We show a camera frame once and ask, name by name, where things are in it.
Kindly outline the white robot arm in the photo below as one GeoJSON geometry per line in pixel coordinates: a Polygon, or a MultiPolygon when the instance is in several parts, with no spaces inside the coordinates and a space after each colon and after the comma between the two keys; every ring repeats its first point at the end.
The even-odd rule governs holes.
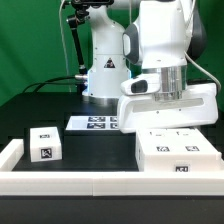
{"type": "Polygon", "coordinates": [[[203,40],[196,0],[114,0],[115,8],[132,2],[137,19],[127,28],[114,23],[104,5],[89,9],[93,65],[84,94],[95,102],[118,102],[118,128],[178,128],[213,124],[218,119],[217,80],[186,83],[191,46],[203,40]]]}

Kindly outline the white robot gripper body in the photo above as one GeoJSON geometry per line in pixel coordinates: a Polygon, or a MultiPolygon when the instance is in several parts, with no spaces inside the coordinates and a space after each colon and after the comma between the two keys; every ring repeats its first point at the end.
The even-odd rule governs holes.
{"type": "Polygon", "coordinates": [[[152,94],[125,96],[118,102],[117,122],[123,133],[141,128],[182,128],[214,124],[218,119],[216,85],[190,85],[177,100],[156,101],[152,94]]]}

